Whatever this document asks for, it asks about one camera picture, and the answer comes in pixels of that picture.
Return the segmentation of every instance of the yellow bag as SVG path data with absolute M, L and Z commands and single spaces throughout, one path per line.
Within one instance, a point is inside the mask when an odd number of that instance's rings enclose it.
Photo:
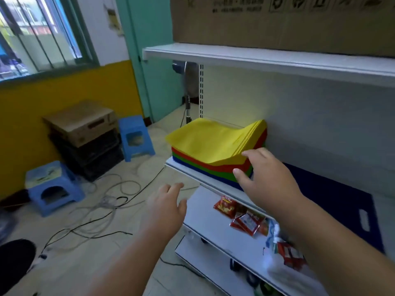
M 265 129 L 264 120 L 244 129 L 234 129 L 198 118 L 168 134 L 166 141 L 182 153 L 206 164 L 243 164 L 246 158 L 241 153 L 254 148 Z

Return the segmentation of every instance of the hand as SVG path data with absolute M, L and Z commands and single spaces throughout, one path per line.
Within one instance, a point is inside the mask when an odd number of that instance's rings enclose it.
M 147 199 L 146 212 L 140 223 L 140 231 L 149 231 L 166 243 L 179 231 L 186 214 L 186 199 L 177 206 L 177 197 L 183 183 L 163 185 Z
M 233 169 L 233 174 L 249 198 L 274 218 L 292 212 L 304 199 L 289 169 L 267 149 L 251 149 L 242 155 L 254 167 L 254 180 L 240 169 Z

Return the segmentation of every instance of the shelf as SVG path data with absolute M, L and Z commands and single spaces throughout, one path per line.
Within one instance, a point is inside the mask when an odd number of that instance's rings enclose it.
M 254 289 L 247 283 L 245 274 L 230 270 L 229 257 L 213 246 L 203 244 L 200 237 L 186 235 L 175 253 L 226 294 L 254 295 Z
M 197 172 L 191 168 L 188 168 L 180 163 L 177 163 L 173 160 L 172 157 L 167 159 L 166 166 L 173 168 L 182 174 L 185 174 L 186 176 L 189 176 L 190 178 L 200 182 L 204 187 L 207 189 L 214 191 L 215 193 L 219 193 L 221 195 L 225 195 L 230 197 L 231 199 L 234 199 L 235 201 L 241 203 L 242 205 L 257 211 L 260 214 L 263 214 L 269 218 L 272 218 L 269 216 L 265 210 L 261 209 L 257 205 L 255 205 L 252 200 L 241 190 L 236 189 L 232 186 L 229 186 L 225 183 L 222 183 L 216 179 L 210 178 L 207 175 L 201 174 L 200 172 Z
M 395 87 L 395 59 L 390 58 L 187 43 L 143 49 L 143 60 L 153 57 Z
M 308 295 L 306 290 L 290 287 L 286 281 L 279 281 L 267 272 L 263 265 L 266 237 L 256 234 L 252 238 L 231 228 L 231 220 L 213 208 L 218 200 L 219 195 L 199 187 L 188 200 L 184 225 L 284 295 Z M 309 295 L 327 295 L 321 284 L 315 283 L 316 288 L 310 290 Z

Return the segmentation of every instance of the yellow wall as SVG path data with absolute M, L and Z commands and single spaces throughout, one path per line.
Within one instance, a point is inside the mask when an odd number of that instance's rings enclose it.
M 24 188 L 27 170 L 60 159 L 41 116 L 82 99 L 96 100 L 118 117 L 143 114 L 130 61 L 0 86 L 0 199 Z

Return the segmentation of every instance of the white wall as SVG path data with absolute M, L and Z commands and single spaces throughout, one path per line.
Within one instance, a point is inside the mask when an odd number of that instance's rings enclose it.
M 117 10 L 115 0 L 78 0 L 78 4 L 100 65 L 129 60 L 125 38 L 110 29 L 104 9 L 106 5 Z
M 280 159 L 395 196 L 395 89 L 205 65 L 203 115 L 268 122 Z

